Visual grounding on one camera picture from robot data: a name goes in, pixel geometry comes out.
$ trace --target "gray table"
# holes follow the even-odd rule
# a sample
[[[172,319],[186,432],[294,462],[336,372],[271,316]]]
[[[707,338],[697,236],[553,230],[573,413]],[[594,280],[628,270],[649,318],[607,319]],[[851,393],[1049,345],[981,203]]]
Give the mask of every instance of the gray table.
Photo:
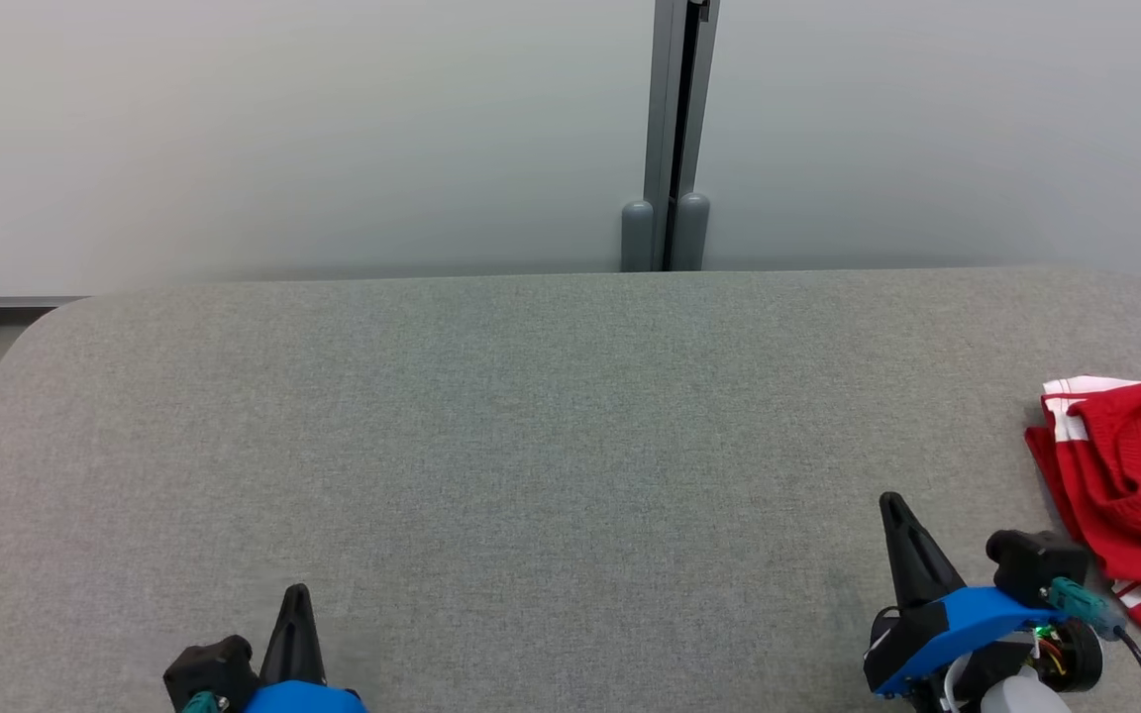
[[[168,710],[311,585],[332,682],[424,710],[904,710],[860,675],[879,493],[968,582],[1052,527],[1043,380],[1141,379],[1141,281],[1060,269],[205,285],[0,366],[0,712]],[[259,650],[254,653],[259,657]],[[1077,712],[1141,710],[1110,649]]]

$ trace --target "black wheel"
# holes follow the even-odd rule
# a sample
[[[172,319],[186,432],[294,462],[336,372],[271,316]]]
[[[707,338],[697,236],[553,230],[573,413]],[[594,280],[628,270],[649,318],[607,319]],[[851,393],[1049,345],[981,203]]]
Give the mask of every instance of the black wheel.
[[[1050,686],[1059,694],[1070,691],[1091,690],[1100,678],[1103,676],[1103,641],[1094,633],[1090,624],[1082,619],[1066,619],[1061,624],[1055,624],[1054,635],[1043,638],[1044,642],[1054,646],[1062,654],[1060,664],[1063,673],[1046,662],[1051,659],[1047,647],[1043,646],[1042,658],[1038,659],[1042,666],[1042,682]]]

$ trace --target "teal connector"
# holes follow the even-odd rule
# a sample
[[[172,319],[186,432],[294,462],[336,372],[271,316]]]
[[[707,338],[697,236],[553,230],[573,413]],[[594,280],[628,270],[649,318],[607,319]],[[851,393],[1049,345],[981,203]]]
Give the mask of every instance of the teal connector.
[[[1107,641],[1117,641],[1119,637],[1115,630],[1126,623],[1122,615],[1108,608],[1103,597],[1094,594],[1068,577],[1055,577],[1051,582],[1046,601],[1070,617],[1077,617],[1086,624],[1091,624],[1094,632],[1106,638]]]
[[[218,699],[208,690],[200,691],[184,705],[183,713],[218,713]]]

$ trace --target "red cloth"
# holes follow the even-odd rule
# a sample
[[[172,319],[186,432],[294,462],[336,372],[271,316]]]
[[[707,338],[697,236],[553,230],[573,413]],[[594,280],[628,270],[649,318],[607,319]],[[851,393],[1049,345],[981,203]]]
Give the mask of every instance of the red cloth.
[[[1049,428],[1026,440],[1073,537],[1086,542],[1141,626],[1141,383],[1046,383]]]

